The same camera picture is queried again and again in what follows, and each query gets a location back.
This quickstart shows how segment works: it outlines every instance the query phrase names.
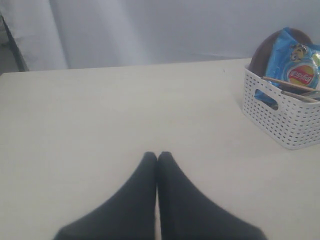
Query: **white table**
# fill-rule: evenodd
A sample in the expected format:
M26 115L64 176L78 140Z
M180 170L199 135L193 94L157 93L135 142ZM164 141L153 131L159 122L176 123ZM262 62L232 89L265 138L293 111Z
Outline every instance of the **white table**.
M249 61L2 75L0 239L52 239L163 150L270 240L320 239L320 146L284 149L242 114Z

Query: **white curtain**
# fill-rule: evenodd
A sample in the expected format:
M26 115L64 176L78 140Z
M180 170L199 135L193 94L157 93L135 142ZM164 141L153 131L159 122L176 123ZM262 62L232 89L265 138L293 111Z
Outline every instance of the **white curtain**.
M320 44L319 0L0 0L30 70L251 57L289 26Z

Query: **chip bag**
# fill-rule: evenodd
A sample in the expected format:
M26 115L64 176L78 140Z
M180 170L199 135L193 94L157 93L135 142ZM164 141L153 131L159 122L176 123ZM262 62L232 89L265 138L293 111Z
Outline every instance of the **chip bag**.
M265 76L319 89L320 46L298 43L291 36L290 29L284 28L273 45ZM255 97L267 104L276 103L261 91L257 91Z

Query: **plastic basket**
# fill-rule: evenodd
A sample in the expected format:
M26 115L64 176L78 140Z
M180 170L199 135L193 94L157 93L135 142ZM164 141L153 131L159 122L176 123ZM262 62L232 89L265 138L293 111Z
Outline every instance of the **plastic basket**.
M273 98L274 110L255 98L260 90ZM320 143L320 102L306 103L281 94L281 89L247 68L244 76L242 111L252 122L287 149L296 150Z

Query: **wooden stick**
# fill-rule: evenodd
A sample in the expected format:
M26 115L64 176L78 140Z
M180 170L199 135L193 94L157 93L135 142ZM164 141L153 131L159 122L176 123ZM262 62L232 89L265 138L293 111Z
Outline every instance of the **wooden stick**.
M281 93L283 95L287 95L289 97L301 100L301 101L303 101L305 103L318 103L319 102L318 100L315 100L313 98L310 98L310 97L307 97L307 96L301 96L301 95L298 95L298 94L295 94L295 93L292 93L292 92L288 92L288 91L281 91Z
M303 91L307 91L307 92L315 91L315 89L311 88L311 87L302 86L302 85L294 84L294 83L287 82L287 81L282 81L282 80L275 79L275 78L268 77L268 76L264 76L264 77L262 77L262 79L266 80L266 81L273 82L273 83L281 84L286 87L291 87L291 88L295 88L295 89L299 89L299 90L303 90Z

